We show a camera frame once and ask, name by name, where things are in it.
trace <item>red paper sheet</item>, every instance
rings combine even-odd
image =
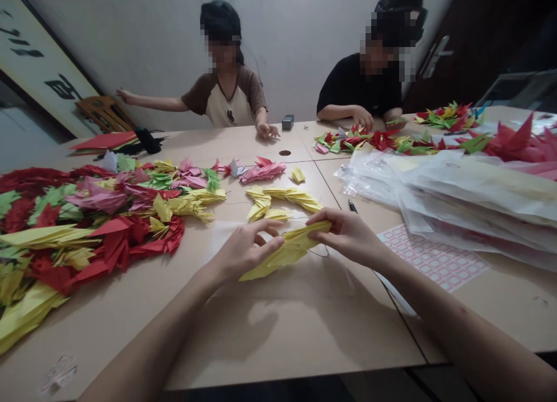
[[[84,143],[70,147],[72,150],[83,149],[112,149],[136,138],[135,132],[111,132],[97,135]]]

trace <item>yellow origami paper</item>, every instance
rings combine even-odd
[[[89,259],[95,256],[96,254],[93,253],[92,248],[64,249],[58,253],[53,265],[54,267],[72,266],[74,269],[81,271],[89,266]]]
[[[321,221],[284,233],[284,244],[282,247],[267,257],[259,266],[245,273],[242,277],[240,277],[239,281],[266,277],[283,266],[294,264],[300,260],[300,258],[305,256],[310,248],[319,244],[317,241],[313,241],[308,238],[308,234],[310,232],[329,232],[330,229],[331,223],[329,221]]]
[[[284,209],[270,209],[265,214],[265,218],[285,221],[290,219],[291,215],[292,212],[285,211]]]
[[[78,244],[97,243],[98,240],[83,240],[92,234],[92,229],[75,228],[75,224],[53,227],[31,228],[12,234],[0,236],[0,242],[18,248],[64,248]]]
[[[172,209],[168,202],[162,199],[160,193],[157,193],[157,197],[153,201],[153,209],[161,219],[161,222],[170,222],[172,218]]]
[[[9,263],[0,269],[0,302],[2,306],[10,306],[15,300],[25,269],[29,261],[22,264]]]
[[[249,219],[250,223],[255,222],[264,217],[271,208],[271,196],[263,193],[261,186],[254,186],[245,192],[255,201],[246,219]]]
[[[155,173],[168,173],[176,170],[176,167],[172,165],[172,160],[170,158],[166,161],[155,160],[153,165],[155,166]]]
[[[306,176],[303,175],[302,170],[298,167],[294,167],[292,170],[292,178],[298,184],[306,181]]]
[[[195,200],[195,197],[191,195],[170,199],[168,204],[175,215],[193,215],[206,224],[213,221],[213,215],[203,211],[205,209],[203,203],[200,200]]]
[[[116,179],[115,178],[111,178],[111,179],[107,179],[107,180],[99,180],[98,182],[95,182],[96,185],[107,189],[107,190],[114,190],[114,185],[116,184]]]
[[[277,199],[286,199],[289,202],[296,203],[304,208],[306,211],[316,213],[323,209],[323,206],[313,196],[308,195],[303,190],[298,190],[295,187],[268,187],[263,189],[263,192],[276,197]]]
[[[37,281],[22,300],[4,311],[0,319],[0,355],[38,327],[52,308],[59,307],[68,299]]]
[[[151,223],[150,231],[154,234],[153,238],[161,238],[168,231],[168,225],[164,225],[156,218],[149,218]]]
[[[226,200],[224,189],[216,189],[214,192],[210,192],[207,189],[197,189],[189,192],[187,196],[194,197],[204,205],[211,205]]]
[[[464,126],[462,128],[463,129],[470,129],[475,121],[476,121],[476,115],[472,114],[472,116],[468,118],[468,120],[466,121],[466,124],[464,124]]]

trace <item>black object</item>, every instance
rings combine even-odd
[[[283,118],[283,131],[289,131],[294,126],[294,115],[286,115]]]
[[[138,136],[139,142],[149,154],[155,154],[161,151],[161,146],[155,141],[155,138],[147,130],[147,128],[137,128],[135,135]]]
[[[350,208],[350,210],[352,212],[358,213],[358,211],[356,210],[356,206],[354,205],[354,203],[350,199],[348,199],[348,207]]]
[[[384,46],[415,46],[424,35],[424,23],[428,17],[427,9],[422,7],[424,0],[379,0],[375,7],[377,19],[372,27],[383,34]],[[411,12],[418,13],[411,23]]]

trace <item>girl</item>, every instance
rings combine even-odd
[[[223,0],[201,5],[201,29],[215,68],[205,73],[182,97],[139,96],[127,90],[116,95],[125,103],[170,112],[207,115],[216,128],[255,125],[264,138],[280,136],[267,121],[267,105],[257,74],[244,65],[240,51],[240,18]]]
[[[337,63],[325,81],[317,117],[326,121],[352,117],[366,129],[373,116],[383,117],[387,130],[404,128],[398,47],[421,38],[427,11],[423,0],[380,0],[361,53]]]

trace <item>chair back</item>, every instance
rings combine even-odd
[[[124,109],[109,96],[91,96],[75,104],[103,132],[130,132],[137,129]]]

